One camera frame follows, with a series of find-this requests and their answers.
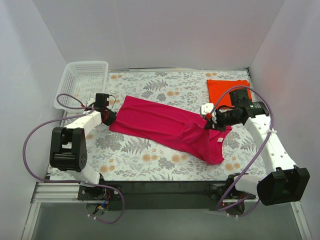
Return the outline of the magenta t-shirt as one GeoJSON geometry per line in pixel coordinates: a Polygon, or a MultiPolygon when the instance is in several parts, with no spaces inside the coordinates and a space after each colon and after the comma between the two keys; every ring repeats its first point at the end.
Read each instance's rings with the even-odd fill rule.
{"type": "Polygon", "coordinates": [[[128,95],[109,129],[219,165],[224,161],[223,142],[232,128],[224,132],[205,129],[206,123],[194,112],[128,95]]]}

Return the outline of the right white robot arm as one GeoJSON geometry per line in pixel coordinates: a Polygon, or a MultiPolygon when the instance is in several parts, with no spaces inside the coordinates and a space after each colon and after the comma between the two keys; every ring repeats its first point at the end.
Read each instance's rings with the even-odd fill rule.
{"type": "Polygon", "coordinates": [[[242,124],[258,147],[243,171],[228,177],[219,211],[224,210],[222,203],[227,196],[237,199],[243,193],[258,197],[265,206],[298,202],[310,179],[309,171],[298,167],[281,143],[269,104],[264,99],[252,101],[248,91],[249,87],[241,85],[223,93],[230,97],[229,110],[221,111],[214,103],[200,107],[200,114],[207,121],[206,130],[224,132],[227,127],[242,124]]]}

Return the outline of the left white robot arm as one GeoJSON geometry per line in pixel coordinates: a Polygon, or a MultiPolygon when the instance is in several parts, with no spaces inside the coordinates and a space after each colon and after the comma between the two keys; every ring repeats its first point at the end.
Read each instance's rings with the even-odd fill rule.
{"type": "Polygon", "coordinates": [[[67,172],[89,188],[95,200],[106,196],[106,187],[100,183],[101,174],[88,164],[86,137],[97,126],[110,126],[117,113],[109,108],[110,98],[106,93],[97,93],[88,106],[82,105],[83,114],[63,127],[52,130],[49,163],[62,172],[67,172]]]}

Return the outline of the white plastic basket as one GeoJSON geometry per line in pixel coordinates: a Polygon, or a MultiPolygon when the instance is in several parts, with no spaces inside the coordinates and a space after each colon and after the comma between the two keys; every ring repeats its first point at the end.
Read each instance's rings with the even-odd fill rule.
{"type": "Polygon", "coordinates": [[[104,93],[109,64],[106,61],[76,61],[65,66],[56,92],[71,95],[83,104],[104,93]]]}

